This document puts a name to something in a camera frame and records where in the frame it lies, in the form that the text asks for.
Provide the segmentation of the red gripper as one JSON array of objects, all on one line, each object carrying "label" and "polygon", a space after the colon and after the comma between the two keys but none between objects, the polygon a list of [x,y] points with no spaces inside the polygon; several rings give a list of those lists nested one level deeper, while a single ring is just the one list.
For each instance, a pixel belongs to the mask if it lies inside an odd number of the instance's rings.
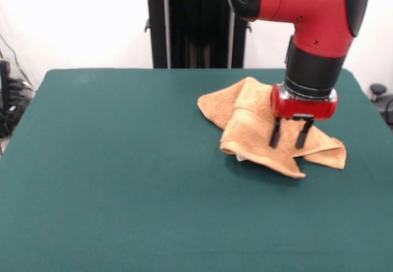
[{"label": "red gripper", "polygon": [[335,113],[338,94],[335,89],[325,99],[306,99],[286,90],[284,84],[275,84],[271,89],[270,103],[274,120],[269,146],[276,148],[280,139],[281,119],[306,118],[299,132],[295,148],[302,149],[314,120],[327,120]]}]

